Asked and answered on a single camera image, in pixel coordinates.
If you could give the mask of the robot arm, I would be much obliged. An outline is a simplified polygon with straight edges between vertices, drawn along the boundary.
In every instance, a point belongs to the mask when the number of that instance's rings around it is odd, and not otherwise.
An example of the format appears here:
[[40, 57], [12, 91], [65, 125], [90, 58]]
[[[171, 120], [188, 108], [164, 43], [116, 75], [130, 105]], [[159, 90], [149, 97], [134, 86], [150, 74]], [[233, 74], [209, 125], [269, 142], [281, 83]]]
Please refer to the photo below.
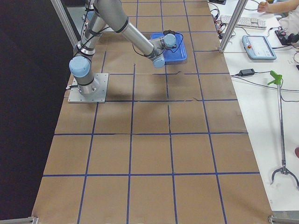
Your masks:
[[121, 44], [131, 44], [133, 51], [152, 61], [153, 66], [165, 65], [163, 52], [176, 47], [176, 32], [167, 30], [161, 37], [149, 40], [137, 28], [137, 16], [159, 16], [160, 6], [157, 2], [146, 3], [138, 0], [88, 0], [86, 21], [81, 39], [74, 47], [74, 56], [69, 68], [77, 81], [80, 96], [92, 96], [100, 89], [100, 81], [92, 72], [92, 58], [99, 44], [109, 51], [122, 52]]

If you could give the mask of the person hand at desk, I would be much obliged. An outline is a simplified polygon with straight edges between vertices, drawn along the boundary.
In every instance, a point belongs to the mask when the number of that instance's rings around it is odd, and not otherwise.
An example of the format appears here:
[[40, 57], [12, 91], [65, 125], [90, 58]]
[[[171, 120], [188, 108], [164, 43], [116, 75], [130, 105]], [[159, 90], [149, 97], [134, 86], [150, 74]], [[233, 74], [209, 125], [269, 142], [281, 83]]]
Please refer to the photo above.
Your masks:
[[259, 13], [270, 12], [269, 3], [267, 1], [260, 2], [257, 7], [257, 12], [259, 12]]

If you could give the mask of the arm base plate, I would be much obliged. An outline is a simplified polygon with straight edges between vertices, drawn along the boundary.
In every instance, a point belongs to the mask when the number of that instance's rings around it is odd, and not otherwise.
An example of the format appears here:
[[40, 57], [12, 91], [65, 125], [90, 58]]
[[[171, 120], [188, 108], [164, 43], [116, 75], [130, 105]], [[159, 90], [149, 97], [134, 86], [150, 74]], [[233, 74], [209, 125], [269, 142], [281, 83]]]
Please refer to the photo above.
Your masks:
[[68, 97], [69, 103], [105, 103], [107, 96], [108, 73], [94, 73], [94, 80], [87, 86], [77, 84], [73, 79]]

